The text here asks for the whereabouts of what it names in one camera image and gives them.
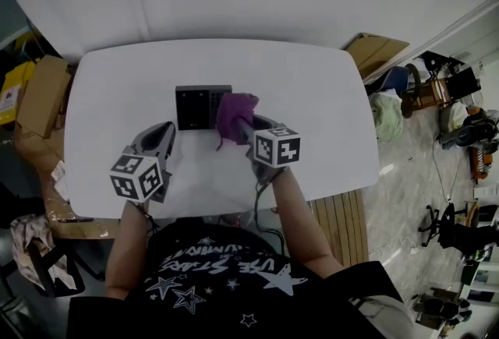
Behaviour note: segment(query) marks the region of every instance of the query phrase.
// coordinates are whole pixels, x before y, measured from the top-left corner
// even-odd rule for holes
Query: table
[[[75,213],[117,218],[124,205],[109,169],[138,132],[176,122],[175,86],[230,84],[257,95],[255,112],[302,135],[293,171],[308,200],[374,184],[377,140],[366,92],[345,51],[255,40],[182,40],[126,45],[83,56],[69,98],[65,165]],[[247,146],[215,130],[177,132],[173,174],[155,218],[253,209],[256,179]],[[274,207],[271,188],[260,208]]]

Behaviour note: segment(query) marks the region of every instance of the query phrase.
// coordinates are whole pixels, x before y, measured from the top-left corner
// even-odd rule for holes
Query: black cable
[[[435,138],[434,140],[434,144],[432,146],[432,150],[431,150],[431,153],[433,154],[433,157],[434,157],[434,163],[435,163],[435,168],[437,169],[437,173],[438,173],[438,178],[440,179],[440,185],[442,187],[442,196],[444,197],[444,201],[447,203],[448,202],[448,199],[447,197],[445,196],[445,190],[444,190],[444,183],[442,182],[442,177],[440,175],[440,171],[438,170],[438,166],[437,166],[437,161],[435,160],[435,143],[438,141],[438,138]]]
[[[276,235],[279,238],[279,242],[281,243],[281,254],[284,255],[284,236],[279,230],[273,229],[273,228],[262,228],[258,224],[258,200],[260,199],[262,193],[264,193],[264,190],[285,170],[286,168],[280,168],[270,180],[268,180],[260,189],[258,189],[258,182],[257,185],[255,186],[255,190],[257,191],[257,197],[255,198],[255,207],[254,207],[254,220],[255,220],[255,225],[257,226],[257,230],[262,233],[267,233],[267,234],[272,234]]]
[[[141,212],[146,219],[148,219],[148,221],[150,222],[150,225],[152,226],[153,235],[156,234],[157,230],[160,228],[160,226],[156,224],[153,217],[148,212],[146,212],[146,210],[143,208],[143,203],[135,203],[135,202],[130,202],[130,203],[132,205],[134,205],[135,208],[139,212]]]
[[[437,169],[437,173],[438,173],[438,178],[440,179],[440,185],[442,187],[442,195],[444,196],[445,202],[449,203],[451,201],[451,199],[452,199],[452,192],[454,191],[455,180],[458,177],[459,168],[461,167],[462,160],[465,158],[466,154],[464,154],[461,157],[461,159],[459,160],[458,168],[455,171],[454,181],[452,182],[451,192],[449,193],[449,199],[447,199],[447,197],[445,196],[444,183],[442,182],[442,177],[440,175],[440,171],[438,170],[437,161],[435,160],[435,143],[437,142],[437,140],[438,140],[438,138],[436,138],[434,140],[432,154],[433,154],[433,157],[434,157],[435,168]]]
[[[452,191],[454,191],[455,180],[458,177],[459,168],[461,167],[461,162],[465,159],[465,156],[466,156],[466,153],[464,155],[462,155],[461,160],[459,161],[459,164],[458,164],[458,169],[455,171],[454,181],[452,182],[452,187],[451,187],[451,194],[449,195],[451,197],[451,199],[452,199]]]

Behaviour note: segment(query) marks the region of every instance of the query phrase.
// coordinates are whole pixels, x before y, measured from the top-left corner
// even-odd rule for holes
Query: wire
[[[449,195],[451,199],[452,199],[452,191],[454,191],[455,179],[458,177],[459,168],[461,167],[461,162],[463,161],[465,156],[466,156],[466,153],[461,157],[461,160],[459,161],[459,164],[458,164],[458,169],[455,171],[454,181],[452,182],[452,187],[451,187],[451,194]]]
[[[374,252],[371,252],[369,253],[369,256],[372,256],[373,254],[376,254],[377,252],[380,252],[381,253],[381,256],[383,256],[383,248],[389,248],[390,250],[393,249],[393,247],[395,246],[395,243],[397,243],[397,241],[400,241],[400,247],[402,247],[403,243],[406,241],[406,240],[409,240],[409,242],[411,242],[411,245],[412,245],[412,248],[409,249],[408,251],[405,252],[405,255],[407,255],[408,252],[410,252],[412,249],[417,249],[417,245],[412,241],[412,239],[408,236],[406,236],[405,238],[402,239],[402,237],[398,237],[394,240],[394,242],[391,244],[391,245],[385,245],[385,246],[380,246],[380,247],[377,247],[376,250]]]
[[[454,191],[455,180],[458,177],[459,168],[461,167],[462,160],[465,158],[466,153],[464,155],[462,155],[461,159],[459,160],[458,168],[455,171],[454,181],[452,182],[451,191],[449,193],[449,197],[447,198],[446,195],[445,195],[444,183],[442,182],[442,177],[440,175],[440,171],[438,170],[437,161],[435,160],[435,143],[437,141],[438,141],[438,138],[436,138],[434,140],[433,149],[432,149],[432,155],[434,157],[434,163],[435,163],[435,168],[437,169],[438,178],[440,179],[440,185],[441,185],[441,188],[442,188],[442,195],[444,196],[444,201],[445,201],[445,203],[450,203],[451,199],[452,199],[452,192]]]
[[[444,190],[444,183],[442,182],[442,177],[440,175],[440,171],[438,170],[438,166],[437,166],[437,161],[435,160],[435,143],[438,141],[438,138],[435,138],[434,140],[434,144],[432,146],[432,150],[431,150],[431,153],[434,157],[434,163],[435,163],[435,168],[437,169],[437,173],[438,173],[438,179],[440,179],[440,185],[442,187],[442,196],[444,197],[444,201],[447,203],[448,202],[448,199],[447,197],[445,196],[445,190]]]
[[[146,219],[148,219],[148,221],[150,222],[150,225],[152,227],[153,235],[156,234],[157,230],[160,228],[160,226],[156,224],[156,222],[154,221],[153,217],[148,212],[146,212],[146,210],[143,208],[143,203],[135,203],[135,202],[130,202],[130,203],[132,205],[134,205],[135,208],[139,212],[141,212],[145,216]]]
[[[265,184],[262,185],[260,189],[258,189],[258,182],[257,185],[255,186],[255,190],[257,191],[257,197],[255,198],[255,207],[254,207],[254,220],[255,220],[255,225],[257,226],[257,230],[262,233],[267,233],[267,234],[272,234],[275,235],[279,238],[279,242],[281,243],[281,254],[284,255],[284,236],[279,230],[273,229],[273,228],[262,228],[258,224],[258,200],[260,199],[262,193],[264,193],[264,190],[280,175],[286,168],[280,168],[270,180],[268,180]]]

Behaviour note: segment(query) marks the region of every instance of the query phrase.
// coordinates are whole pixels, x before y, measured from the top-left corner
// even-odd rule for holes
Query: cardboard box
[[[23,128],[44,138],[50,136],[71,79],[67,68],[68,62],[50,55],[37,63],[17,116]]]
[[[19,154],[30,162],[37,171],[50,174],[61,160],[57,152],[51,148],[54,145],[49,146],[38,134],[22,128],[19,124],[16,125],[14,133],[14,146]]]
[[[405,41],[361,33],[345,50],[353,57],[360,76],[365,79],[408,46]]]

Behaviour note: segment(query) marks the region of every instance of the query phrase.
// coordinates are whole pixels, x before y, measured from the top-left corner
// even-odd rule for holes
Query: wooden plank
[[[338,222],[338,231],[340,233],[340,246],[342,248],[342,260],[344,267],[350,267],[349,234],[346,231],[345,210],[343,209],[343,200],[341,195],[334,195],[334,210],[336,211],[336,220]]]
[[[357,199],[357,210],[359,211],[360,236],[362,237],[362,253],[364,261],[369,261],[369,248],[367,247],[366,215],[364,214],[364,202],[359,189],[355,191]]]
[[[352,205],[353,230],[356,233],[357,263],[363,263],[365,262],[365,260],[362,252],[362,235],[360,233],[359,208],[357,207],[356,193],[350,191],[349,198],[350,198],[350,204]]]
[[[342,193],[343,209],[345,210],[346,231],[349,235],[350,265],[357,264],[356,232],[353,228],[352,204],[348,193]]]
[[[319,216],[320,227],[322,228],[322,231],[324,231],[329,247],[332,248],[331,232],[329,230],[329,220],[327,219],[326,204],[324,203],[324,199],[315,199],[315,205],[317,208],[317,215]]]
[[[334,258],[343,264],[342,247],[340,245],[340,232],[338,230],[338,222],[336,220],[336,210],[334,209],[334,200],[332,196],[324,198],[326,204],[327,219],[329,220],[329,231],[331,232],[331,249]]]

